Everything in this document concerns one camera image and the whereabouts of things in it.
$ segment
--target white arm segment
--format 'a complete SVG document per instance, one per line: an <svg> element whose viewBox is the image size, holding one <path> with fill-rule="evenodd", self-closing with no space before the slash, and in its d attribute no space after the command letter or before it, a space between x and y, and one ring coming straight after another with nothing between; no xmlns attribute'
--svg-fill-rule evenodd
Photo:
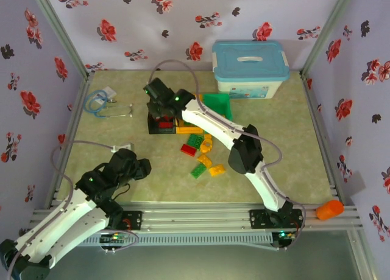
<svg viewBox="0 0 390 280"><path fill-rule="evenodd" d="M105 212L100 208L95 208L85 214L50 249L48 254L52 258L49 261L49 268L53 268L64 255L73 250L85 239L106 228L109 220Z"/></svg>
<svg viewBox="0 0 390 280"><path fill-rule="evenodd" d="M39 263L54 246L55 242L61 238L81 217L96 207L96 204L86 200L85 195L80 189L74 190L71 203L66 210L63 210L65 201L53 210L42 222L18 239L16 249L20 250L27 240L58 212L62 212L47 228L45 228L22 252L22 255L29 255L30 262Z"/></svg>
<svg viewBox="0 0 390 280"><path fill-rule="evenodd" d="M203 103L202 105L206 109L206 112L211 113L213 116L217 116L218 119L223 120L224 122L228 123L229 125L235 127L238 130L243 129L243 126L235 124L228 119L225 119L218 113L209 109ZM190 100L186 104L186 110L182 111L182 117L184 121L197 125L206 132L209 132L213 137L220 140L229 150L231 150L234 145L233 140L238 139L241 136L241 134L235 131L231 131L225 125L219 123L210 116L207 116L200 108L196 99ZM278 193L283 193L280 192L279 188L276 186L275 181L271 178L268 171L264 169L268 180L274 188L272 188L272 186L270 186L269 183L266 181L264 174L261 172L261 167L263 165L264 161L260 161L255 168L255 173L246 173L245 176L249 179L249 181L255 187L256 191L260 194L261 198L263 199L264 206L269 210L277 212L283 206L286 200L279 196Z"/></svg>

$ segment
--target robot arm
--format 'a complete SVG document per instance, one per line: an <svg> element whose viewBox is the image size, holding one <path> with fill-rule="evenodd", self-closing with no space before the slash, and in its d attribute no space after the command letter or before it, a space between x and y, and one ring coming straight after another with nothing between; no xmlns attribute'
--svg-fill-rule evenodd
<svg viewBox="0 0 390 280"><path fill-rule="evenodd" d="M112 200L114 191L150 172L148 159L137 160L131 150L119 149L109 163L85 173L71 198L68 196L31 231L16 242L6 239L0 243L3 266L8 270L19 253L12 267L13 278L44 279L50 269L83 240L106 227L117 228L123 209Z"/></svg>
<svg viewBox="0 0 390 280"><path fill-rule="evenodd" d="M151 98L147 104L153 117L175 116L204 129L220 140L229 150L229 166L245 175L263 199L271 221L282 224L289 220L293 204L286 201L264 166L260 141L233 131L231 127L258 136L253 125L243 127L215 113L184 89L174 93L160 79L144 87Z"/></svg>

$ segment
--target cable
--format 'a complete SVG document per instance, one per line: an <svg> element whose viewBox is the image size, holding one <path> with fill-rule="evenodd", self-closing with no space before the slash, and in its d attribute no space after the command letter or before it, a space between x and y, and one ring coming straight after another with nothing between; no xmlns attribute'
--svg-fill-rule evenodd
<svg viewBox="0 0 390 280"><path fill-rule="evenodd" d="M72 200L72 197L73 197L73 182L72 180L70 179L70 177L68 177L67 175L65 175L61 170L59 170L57 168L57 166L55 165L55 162L54 162L54 153L57 149L59 149L60 147L64 146L64 145L67 145L67 144L74 144L74 143L81 143L81 144L91 144L91 145L98 145L98 146L102 146L102 147L106 147L108 149L112 149L111 146L108 146L108 145L105 145L105 144L100 144L100 143L96 143L96 142L90 142L90 141L83 141L83 140L75 140L75 141L65 141L63 144L60 144L58 146L56 146L53 151L51 152L51 155L50 155L50 163L52 165L52 167L54 168L54 170L59 173L68 183L69 183L69 195L68 195L68 198L65 200L65 204L63 205L63 208L62 208L62 211L59 211L58 213L56 213L55 216L53 216L52 219L50 219L48 222L46 222L40 229L38 229L32 236L29 237L29 239L26 240L26 243L20 248L20 250L15 254L15 256L13 257L12 261L11 261L11 264L8 268L8 273L7 273L7 280L12 280L12 271L13 271L13 268L15 266L15 263L16 263L16 260L22 255L23 251L27 248L27 246L34 240L34 238L36 238L45 228L47 228L52 222L54 222L60 215L61 213L63 212L63 210L66 210L67 207L69 206L69 204L71 203L71 200Z"/></svg>
<svg viewBox="0 0 390 280"><path fill-rule="evenodd" d="M128 245L125 245L124 247L120 247L120 248L116 248L114 250L105 250L107 253L115 253L117 251L122 251L122 250L125 250L127 248L130 248L131 246L135 245L136 243L140 242L140 238L133 232L129 231L129 230L119 230L119 229L103 229L103 230L100 230L100 233L101 234L105 234L105 233L127 233L127 234L130 234L131 236L135 237L135 241L128 244Z"/></svg>
<svg viewBox="0 0 390 280"><path fill-rule="evenodd" d="M304 207L303 204L300 204L298 202L295 202L293 200L291 200L290 198L284 196L283 194L281 194L275 187L274 185L270 182L266 172L265 172L265 168L266 167L269 167L269 166L274 166L276 164L278 164L282 158L283 158L283 155L282 155L282 151L279 149L279 147L277 147L277 145L275 145L273 142L271 142L270 140L266 139L266 138L263 138L263 137L260 137L260 136L257 136L257 135L254 135L254 134L251 134L251 133L247 133L245 131L242 131L242 130L239 130L239 129L236 129L234 126L231 126L230 124L226 123L225 121L223 121L222 119L214 116L213 114L211 114L209 111L207 111L205 109L205 107L203 106L202 102L200 101L200 98L199 98L199 94L200 94L200 86L199 86L199 81L195 75L195 72L191 69L191 67L189 67L186 63L182 62L182 61L179 61L179 60L175 60L175 59L169 59L169 60L165 60L165 61L161 61L159 64L157 64L155 66L155 68L153 68L152 70L152 73L149 77L149 81L148 83L150 83L152 81L152 78L153 78L153 75L155 73L155 71L157 70L157 68L159 68L162 64L165 64L165 63L180 63L181 65L183 65L184 67L187 68L187 70L191 73L191 75L194 77L194 81L195 81L195 86L196 86L196 100L197 100L197 104L199 105L199 108L201 108L201 110L204 112L204 114L206 114L207 116L209 116L210 118L214 119L215 121L221 123L222 125L224 125L225 127L227 127L228 129L230 129L231 131L234 131L236 133L239 133L241 135L246 135L246 136L249 136L249 137L252 137L252 138L255 138L257 140L261 140L263 142L266 142L268 143L269 145L271 145L273 148L276 149L277 153L278 153L278 159L271 162L271 163L267 163L265 165L263 165L261 167L261 173L264 175L268 185L271 187L271 189L274 191L275 194L277 194L280 198L290 202L291 204L293 205L297 205L299 206L301 209L302 209L302 226L300 227L300 231L298 232L298 235L296 236L295 240L291 243L291 245L289 246L289 248L291 248L297 241L297 239L300 237L300 234L302 233L302 230L303 230L303 227L305 226L305 222L306 222L306 209Z"/></svg>
<svg viewBox="0 0 390 280"><path fill-rule="evenodd" d="M125 184L124 186L127 186L127 190L126 190L126 191L123 191L123 192L121 192L121 193L119 193L119 194L116 195L112 200L115 201L115 199L118 198L120 195L123 195L123 194L127 193L127 192L130 190L130 184L129 184L129 183Z"/></svg>
<svg viewBox="0 0 390 280"><path fill-rule="evenodd" d="M92 103L95 101L95 100L98 100L98 99L101 99L103 100L103 104L100 105L97 109L92 109ZM85 98L84 100L84 103L83 103L83 108L84 110L87 112L87 113L90 113L90 114L93 114L95 117L99 117L99 118L102 118L102 117L105 117L105 116L100 116L99 115L99 112L101 110L103 110L103 108L105 108L106 104L107 104L107 101L108 101L108 95L107 93L104 91L104 90L96 90L96 91L93 91L92 93L89 93L89 95L87 95L87 97Z"/></svg>

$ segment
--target blue lid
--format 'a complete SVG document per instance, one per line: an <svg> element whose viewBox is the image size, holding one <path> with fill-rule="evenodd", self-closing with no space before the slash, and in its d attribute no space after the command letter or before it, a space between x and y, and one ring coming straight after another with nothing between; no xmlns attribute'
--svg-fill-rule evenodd
<svg viewBox="0 0 390 280"><path fill-rule="evenodd" d="M285 81L290 72L276 41L219 41L213 45L215 79L221 82Z"/></svg>

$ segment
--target stethoscope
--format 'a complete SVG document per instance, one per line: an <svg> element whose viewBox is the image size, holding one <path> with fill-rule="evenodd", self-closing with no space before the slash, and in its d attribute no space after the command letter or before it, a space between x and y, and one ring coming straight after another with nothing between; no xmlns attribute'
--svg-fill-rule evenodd
<svg viewBox="0 0 390 280"><path fill-rule="evenodd" d="M92 108L92 103L95 101L95 100L103 100L103 104L100 105L98 108L96 109L93 109ZM130 105L115 105L115 106L112 106L112 107L108 107L107 106L107 103L115 103L116 101L113 100L113 99L109 99L108 98L108 95L107 93L104 91L104 90L96 90L92 93L90 93L89 95L87 95L87 97L85 98L84 100L84 103L83 103L83 108L84 110L87 112L87 113L90 113L90 114L93 114L95 117L99 117L99 118L103 118L103 117L126 117L126 116L130 116L132 117L133 114L132 114L132 106L133 104L131 103ZM113 115L101 115L100 112L102 110L105 110L105 109L108 109L108 108L130 108L130 112L127 113L127 114L113 114Z"/></svg>

